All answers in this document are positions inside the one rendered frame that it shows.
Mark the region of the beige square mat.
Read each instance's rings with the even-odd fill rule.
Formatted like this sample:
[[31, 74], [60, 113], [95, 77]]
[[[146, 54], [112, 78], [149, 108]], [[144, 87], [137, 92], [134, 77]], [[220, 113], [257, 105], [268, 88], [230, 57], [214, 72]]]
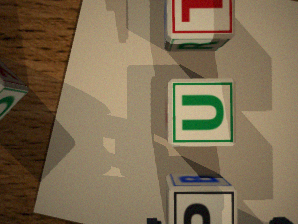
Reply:
[[[173, 147], [171, 79], [236, 82], [236, 143]], [[235, 0], [218, 51], [166, 51], [164, 0], [83, 0], [34, 213], [166, 224], [168, 174], [220, 174], [237, 224], [298, 224], [298, 2]]]

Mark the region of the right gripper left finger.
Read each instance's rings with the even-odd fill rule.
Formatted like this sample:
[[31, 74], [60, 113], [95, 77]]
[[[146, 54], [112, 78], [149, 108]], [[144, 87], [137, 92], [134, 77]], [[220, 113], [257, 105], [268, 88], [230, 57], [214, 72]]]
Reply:
[[161, 224], [161, 221], [157, 221], [157, 218], [147, 218], [147, 224]]

